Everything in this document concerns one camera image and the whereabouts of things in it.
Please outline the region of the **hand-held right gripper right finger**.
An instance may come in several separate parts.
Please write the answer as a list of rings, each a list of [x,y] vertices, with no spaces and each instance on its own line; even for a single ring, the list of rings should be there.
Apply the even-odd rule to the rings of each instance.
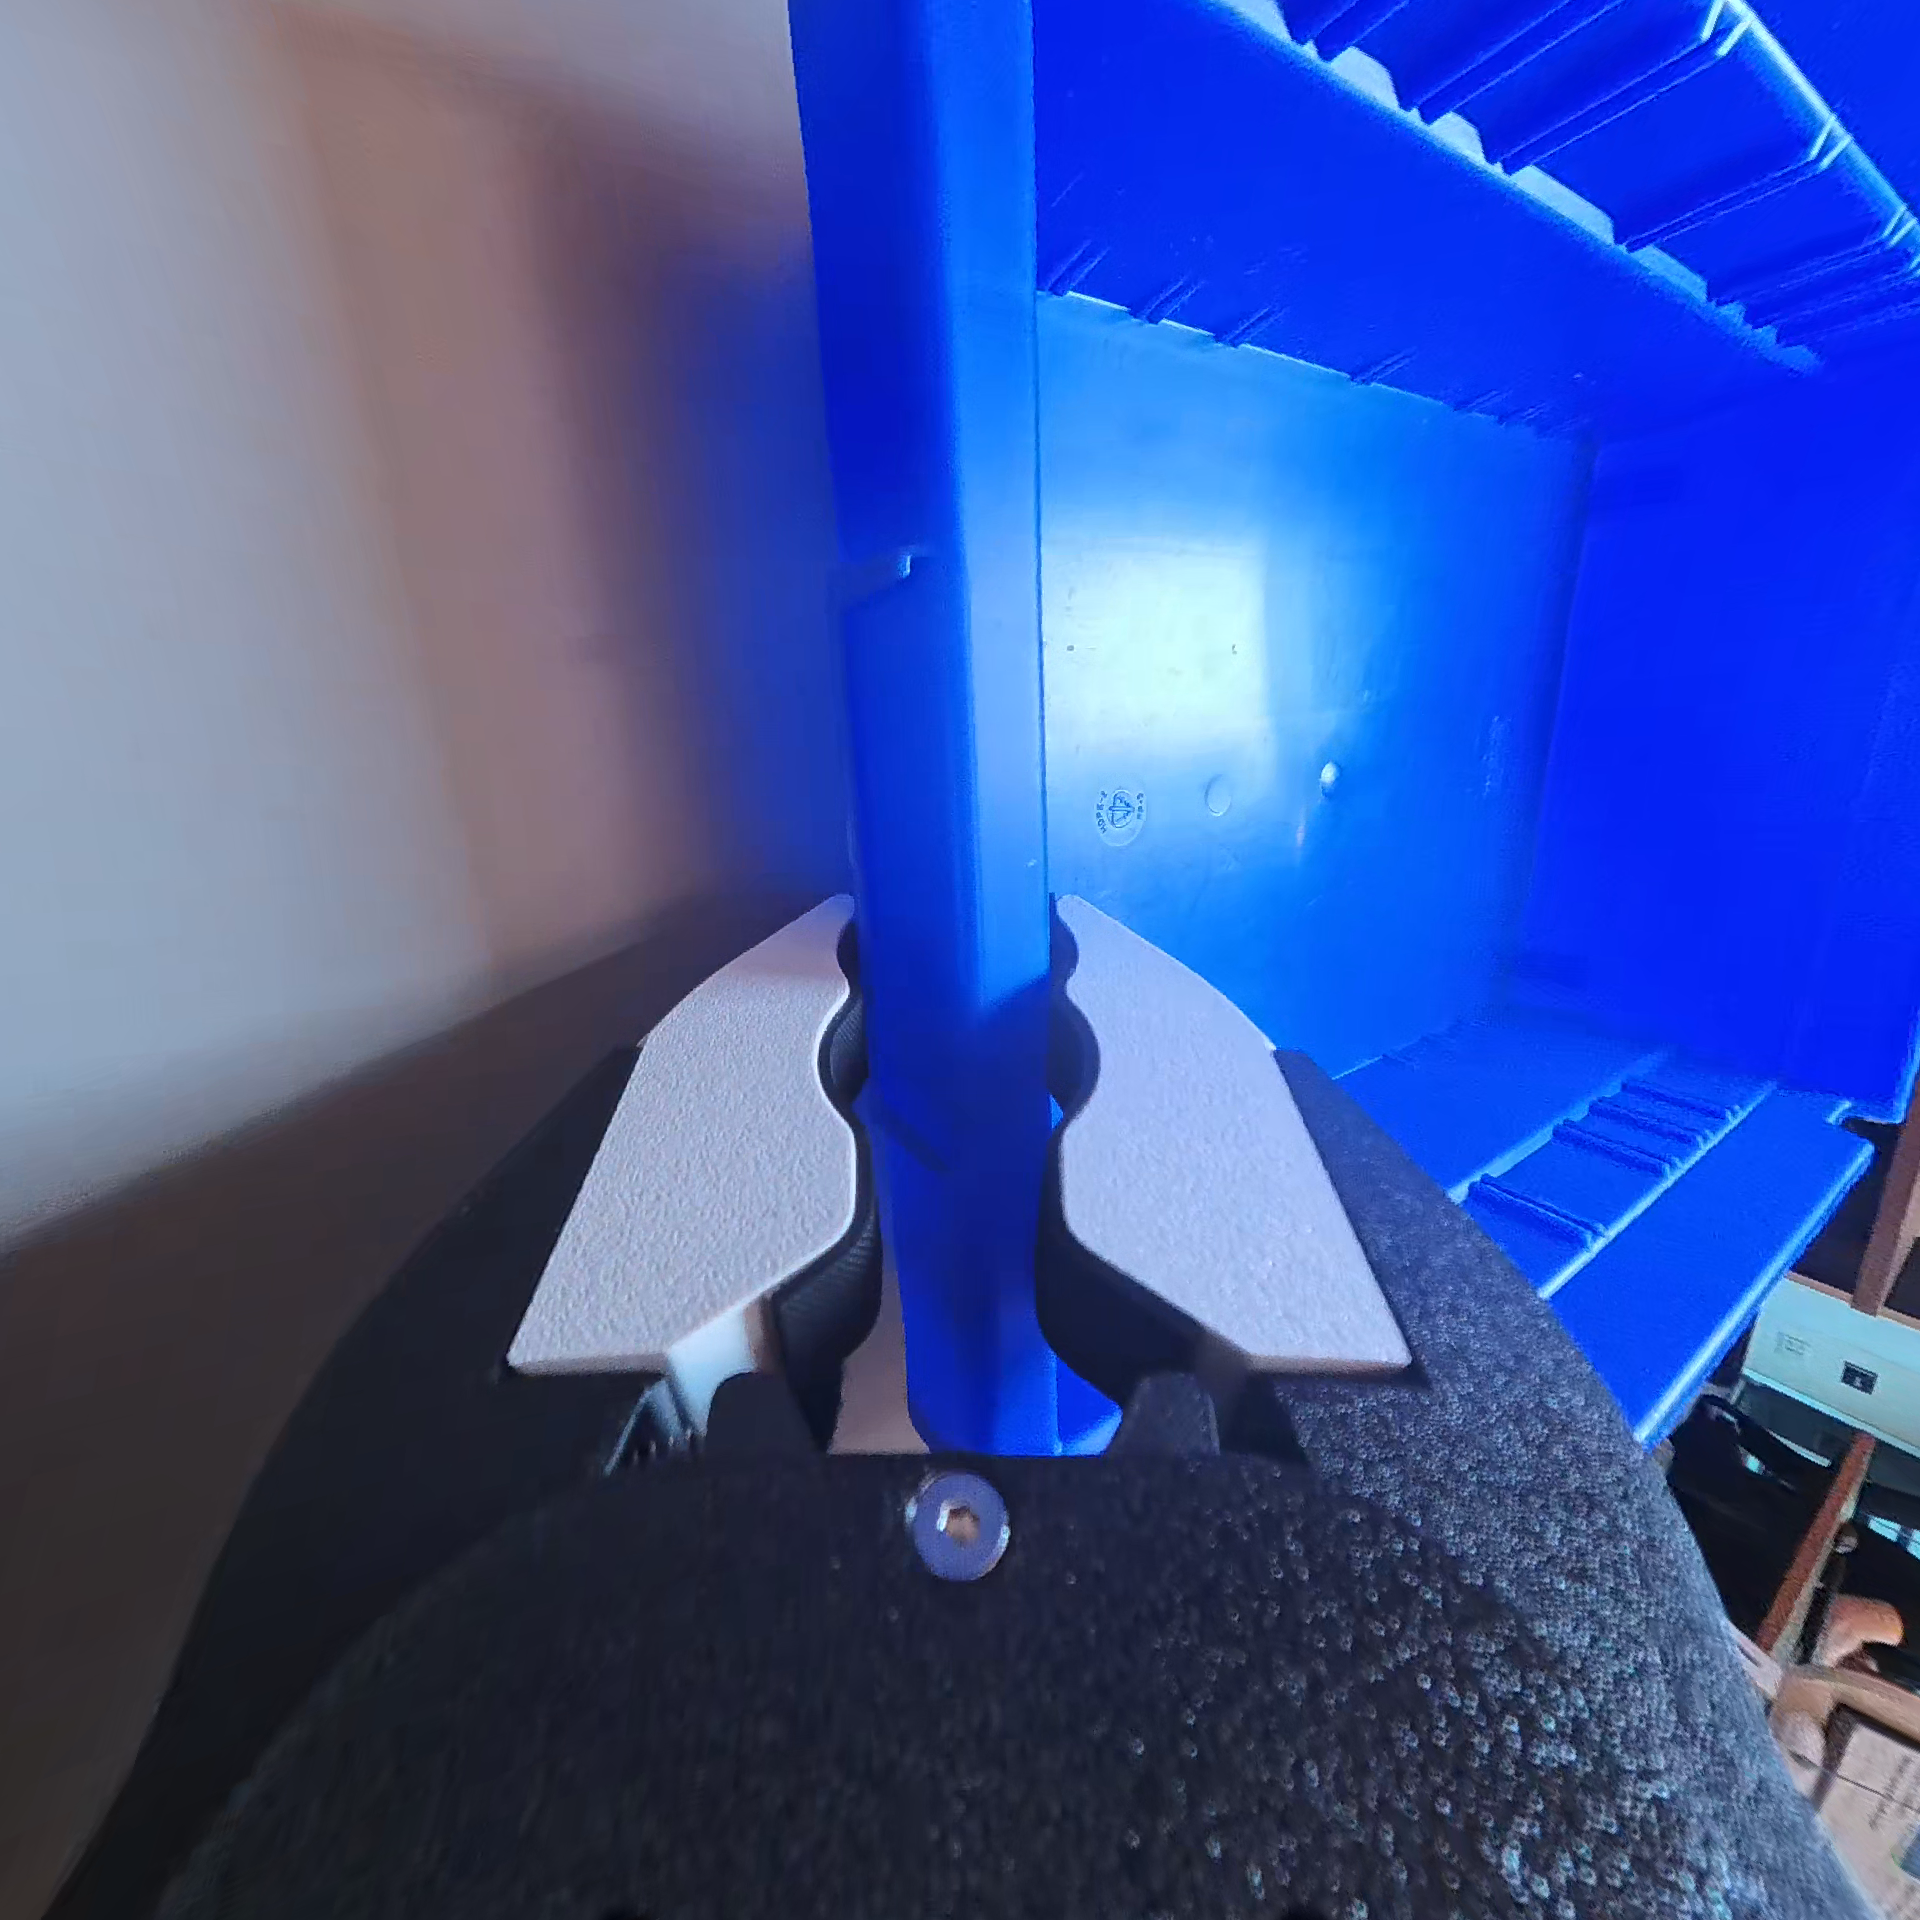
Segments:
[[[1053,909],[1043,1332],[1089,1382],[1412,1365],[1274,1046],[1073,894]]]

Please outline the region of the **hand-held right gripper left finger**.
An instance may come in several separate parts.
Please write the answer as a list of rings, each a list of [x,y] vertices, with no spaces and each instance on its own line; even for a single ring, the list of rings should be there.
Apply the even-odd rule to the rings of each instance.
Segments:
[[[682,1411],[771,1373],[837,1411],[881,1287],[851,922],[850,894],[822,899],[637,1042],[512,1371],[648,1373]]]

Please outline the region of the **blue plastic bin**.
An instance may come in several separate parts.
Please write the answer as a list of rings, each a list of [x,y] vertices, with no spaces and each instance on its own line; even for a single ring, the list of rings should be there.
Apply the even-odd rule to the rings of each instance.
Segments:
[[[1657,1446],[1916,1096],[1916,4],[790,4],[906,1401],[1043,1332],[1053,899]]]

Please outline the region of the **white labelled box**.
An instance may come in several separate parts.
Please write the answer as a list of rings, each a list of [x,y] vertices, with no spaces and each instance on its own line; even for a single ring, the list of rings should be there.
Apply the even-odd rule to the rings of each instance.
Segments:
[[[1917,1321],[1911,1314],[1864,1311],[1850,1295],[1792,1272],[1753,1321],[1743,1380],[1917,1454]]]

